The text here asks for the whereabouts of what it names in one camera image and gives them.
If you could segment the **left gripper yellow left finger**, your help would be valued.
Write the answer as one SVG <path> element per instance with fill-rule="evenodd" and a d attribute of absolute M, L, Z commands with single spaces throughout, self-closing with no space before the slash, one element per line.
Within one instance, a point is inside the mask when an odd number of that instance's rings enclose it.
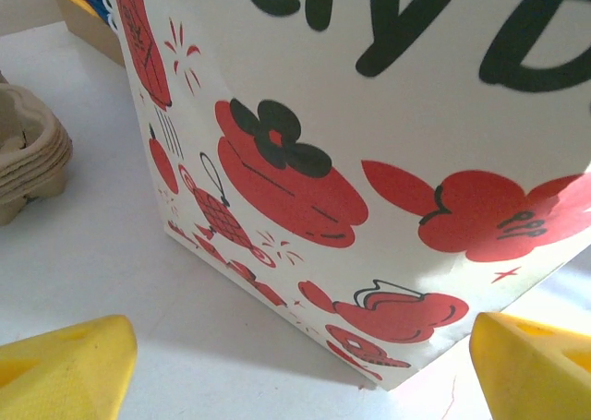
<path fill-rule="evenodd" d="M 123 315 L 1 346 L 3 419 L 116 419 L 138 356 Z"/>

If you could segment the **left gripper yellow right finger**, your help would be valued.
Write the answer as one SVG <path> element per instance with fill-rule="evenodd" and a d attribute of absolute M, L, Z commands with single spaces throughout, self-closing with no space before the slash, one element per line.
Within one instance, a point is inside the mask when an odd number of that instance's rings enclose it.
<path fill-rule="evenodd" d="M 493 419 L 590 418 L 588 335 L 488 312 L 469 352 Z"/>

